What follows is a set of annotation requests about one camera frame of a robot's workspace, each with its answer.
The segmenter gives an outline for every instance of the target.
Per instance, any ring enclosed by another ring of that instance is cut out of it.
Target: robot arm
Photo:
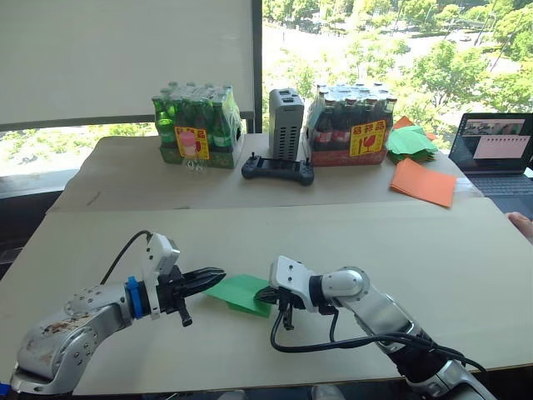
[[[97,347],[132,325],[133,319],[178,311],[184,327],[192,323],[184,298],[220,282],[218,268],[181,273],[179,251],[166,237],[153,233],[147,242],[143,281],[130,277],[83,289],[63,308],[33,327],[22,340],[8,398],[55,397],[77,386]]]
[[[432,398],[446,395],[461,400],[496,400],[459,362],[447,357],[446,351],[432,352],[427,346],[402,341],[402,338],[418,338],[418,342],[432,343],[420,325],[391,297],[372,286],[369,277],[360,268],[343,267],[317,275],[300,262],[280,256],[271,266],[270,285],[273,290],[264,289],[257,298],[268,303],[279,300],[280,305],[285,304],[280,307],[285,313],[285,328],[292,328],[292,305],[322,314],[336,313],[335,308],[347,308],[354,313],[357,323],[369,337],[395,339],[376,343],[415,392]]]

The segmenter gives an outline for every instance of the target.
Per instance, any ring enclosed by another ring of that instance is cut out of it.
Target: laptop screen
[[[523,173],[533,154],[533,114],[463,115],[450,159],[466,173]]]

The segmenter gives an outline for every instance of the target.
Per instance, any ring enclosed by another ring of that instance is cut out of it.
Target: green paper
[[[415,154],[418,152],[435,153],[435,144],[424,134],[424,130],[417,126],[394,129],[389,135],[386,148],[395,154]]]
[[[222,279],[217,285],[205,290],[204,293],[224,300],[232,310],[268,318],[271,305],[254,299],[256,293],[267,286],[268,281],[259,277],[236,275]]]

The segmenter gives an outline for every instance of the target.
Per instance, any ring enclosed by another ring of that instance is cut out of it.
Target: table
[[[394,164],[388,158],[380,165],[317,167],[315,182],[302,187],[279,179],[242,178],[241,166],[252,152],[268,154],[266,134],[245,136],[235,170],[211,168],[206,176],[184,173],[181,165],[165,164],[157,149],[159,142],[158,137],[105,137],[50,211],[249,208],[409,200],[389,190]],[[456,199],[480,196],[447,156],[437,153],[436,160],[426,166],[461,177]]]
[[[486,198],[451,210],[417,200],[300,207],[51,212],[0,281],[0,381],[22,335],[79,288],[92,286],[140,228],[174,238],[185,270],[268,276],[279,254],[319,273],[364,268],[441,344],[487,368],[531,363],[533,247]],[[140,277],[141,244],[110,282]],[[396,377],[376,346],[311,354],[270,347],[269,320],[214,298],[187,299],[194,323],[145,318],[96,351],[77,394],[174,392]],[[339,338],[362,336],[347,312]],[[330,318],[295,311],[287,345],[327,338]]]

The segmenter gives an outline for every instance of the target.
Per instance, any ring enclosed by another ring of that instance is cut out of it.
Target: yellow label
[[[379,152],[383,147],[385,130],[385,120],[352,127],[350,157]]]
[[[182,157],[187,157],[185,152],[185,146],[182,144],[181,134],[184,132],[194,133],[196,139],[196,154],[195,158],[197,160],[208,160],[209,159],[209,147],[207,145],[207,131],[205,129],[196,129],[195,127],[174,127],[174,132],[176,133],[177,146],[180,149],[180,154]]]

